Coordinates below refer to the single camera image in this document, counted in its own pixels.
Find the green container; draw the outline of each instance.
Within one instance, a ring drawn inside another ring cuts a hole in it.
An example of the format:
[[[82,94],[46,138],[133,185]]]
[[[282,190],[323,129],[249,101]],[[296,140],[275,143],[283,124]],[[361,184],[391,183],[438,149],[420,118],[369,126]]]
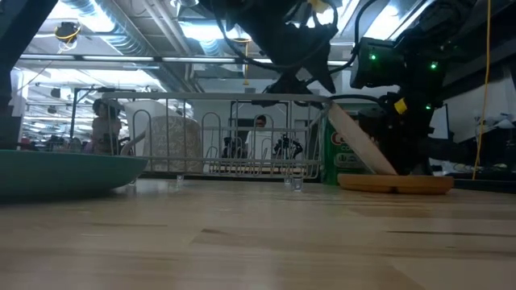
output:
[[[323,120],[322,125],[324,126],[322,182],[329,185],[339,185],[337,176],[340,173],[368,173],[362,160],[344,142],[342,136],[335,131],[328,118]]]

